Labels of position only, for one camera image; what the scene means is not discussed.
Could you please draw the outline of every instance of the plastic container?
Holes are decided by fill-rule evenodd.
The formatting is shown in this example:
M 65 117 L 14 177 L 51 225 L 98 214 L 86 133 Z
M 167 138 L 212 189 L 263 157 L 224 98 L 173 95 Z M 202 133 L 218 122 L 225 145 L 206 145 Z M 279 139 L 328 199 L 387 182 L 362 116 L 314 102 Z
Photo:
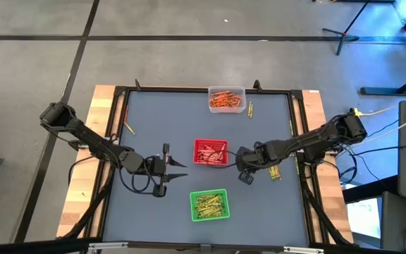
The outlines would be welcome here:
M 228 150 L 228 141 L 226 140 L 210 140 L 210 139 L 201 139 L 198 138 L 194 142 L 194 163 L 195 164 L 208 164 L 208 165 L 226 165 L 228 163 L 228 153 L 222 152 L 222 162 L 221 163 L 213 163 L 205 161 L 204 159 L 198 158 L 198 152 L 200 150 L 206 150 L 206 146 L 209 146 L 214 151 L 219 150 Z
M 207 218 L 198 217 L 199 212 L 197 211 L 197 203 L 198 203 L 197 198 L 199 196 L 205 195 L 221 195 L 222 213 L 220 216 Z M 226 189 L 196 191 L 190 193 L 189 196 L 190 196 L 190 211 L 193 222 L 203 222 L 215 219 L 227 219 L 230 217 L 230 207 L 228 206 L 228 196 L 226 195 Z
M 239 107 L 211 107 L 209 103 L 211 94 L 224 91 L 234 92 L 235 95 L 241 98 Z M 211 86 L 208 88 L 208 105 L 211 113 L 240 113 L 244 111 L 245 107 L 247 106 L 247 100 L 245 99 L 245 88 L 242 86 Z

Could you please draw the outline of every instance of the clear plastic bin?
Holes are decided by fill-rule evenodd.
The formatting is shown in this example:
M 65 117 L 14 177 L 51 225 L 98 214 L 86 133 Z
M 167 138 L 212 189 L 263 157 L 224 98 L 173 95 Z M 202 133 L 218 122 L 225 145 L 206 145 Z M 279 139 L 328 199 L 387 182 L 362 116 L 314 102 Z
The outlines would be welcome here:
M 209 103 L 211 94 L 224 91 L 234 92 L 235 95 L 241 98 L 239 107 L 211 107 L 211 104 Z M 208 88 L 208 105 L 211 113 L 241 113 L 247 106 L 245 88 L 242 86 L 211 86 Z

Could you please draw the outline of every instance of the tripod stand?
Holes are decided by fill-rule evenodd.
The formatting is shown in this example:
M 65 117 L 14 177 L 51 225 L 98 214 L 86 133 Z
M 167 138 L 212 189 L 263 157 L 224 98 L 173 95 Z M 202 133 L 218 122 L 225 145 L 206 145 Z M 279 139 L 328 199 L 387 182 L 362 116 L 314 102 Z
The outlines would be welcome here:
M 336 56 L 339 56 L 339 54 L 341 53 L 341 49 L 343 48 L 343 43 L 347 38 L 348 42 L 354 42 L 359 40 L 358 36 L 355 35 L 348 35 L 347 32 L 349 31 L 349 29 L 352 27 L 353 23 L 355 23 L 355 21 L 357 20 L 357 18 L 359 17 L 359 15 L 363 12 L 364 8 L 366 8 L 367 4 L 370 2 L 371 0 L 368 0 L 364 3 L 363 7 L 361 8 L 361 10 L 359 10 L 359 12 L 357 13 L 357 15 L 355 16 L 355 18 L 352 20 L 352 22 L 350 22 L 349 26 L 347 27 L 347 29 L 344 32 L 338 32 L 335 30 L 331 30 L 331 29 L 327 29 L 327 28 L 322 28 L 322 31 L 326 31 L 326 32 L 332 32 L 334 33 L 336 36 L 340 35 L 341 37 L 339 37 L 339 45 L 338 45 L 338 50 L 336 51 Z

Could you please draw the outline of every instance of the concrete floor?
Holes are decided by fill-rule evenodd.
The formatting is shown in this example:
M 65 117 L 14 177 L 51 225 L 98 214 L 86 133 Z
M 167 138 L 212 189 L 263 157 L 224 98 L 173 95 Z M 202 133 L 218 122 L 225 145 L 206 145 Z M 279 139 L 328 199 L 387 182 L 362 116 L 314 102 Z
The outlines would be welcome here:
M 92 0 L 0 0 L 0 35 L 81 35 Z M 362 4 L 310 0 L 101 0 L 91 35 L 322 36 L 344 30 Z M 405 37 L 406 0 L 370 4 L 351 29 L 360 36 Z M 38 116 L 57 101 L 79 42 L 0 41 L 0 243 L 9 242 L 47 132 Z M 327 118 L 350 107 L 376 111 L 402 97 L 365 97 L 362 86 L 406 83 L 406 44 L 354 43 L 335 56 L 330 42 L 88 42 L 69 104 L 85 120 L 95 85 L 244 85 L 320 90 Z M 397 110 L 364 118 L 369 132 Z M 360 150 L 397 144 L 397 133 Z M 397 172 L 397 151 L 364 156 L 380 178 Z M 75 152 L 58 142 L 27 240 L 55 237 Z M 350 167 L 348 157 L 338 165 Z M 358 183 L 374 181 L 360 163 Z

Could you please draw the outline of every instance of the gray floor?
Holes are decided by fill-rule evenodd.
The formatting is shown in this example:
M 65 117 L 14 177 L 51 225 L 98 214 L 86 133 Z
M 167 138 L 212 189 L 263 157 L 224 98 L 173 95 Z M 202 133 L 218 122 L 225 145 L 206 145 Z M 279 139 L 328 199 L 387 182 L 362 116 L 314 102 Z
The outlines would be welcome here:
M 0 35 L 81 35 L 92 0 L 0 0 Z M 101 0 L 92 35 L 279 35 L 320 36 L 343 30 L 361 4 L 321 5 L 310 0 Z M 406 0 L 370 4 L 351 33 L 406 36 L 400 30 Z M 329 42 L 88 42 L 69 104 L 85 120 L 95 85 L 244 85 L 320 90 L 327 118 L 350 107 L 375 111 L 397 97 L 365 97 L 362 86 L 406 83 L 406 44 L 354 43 L 335 56 Z M 38 116 L 61 98 L 78 42 L 0 41 L 0 243 L 11 240 L 37 159 L 47 136 Z M 397 110 L 370 118 L 371 132 L 397 119 Z M 397 144 L 397 133 L 360 150 Z M 378 177 L 397 172 L 385 158 L 364 156 Z M 58 143 L 27 239 L 55 237 L 75 152 Z M 338 160 L 350 167 L 348 157 Z M 358 183 L 374 180 L 360 163 Z

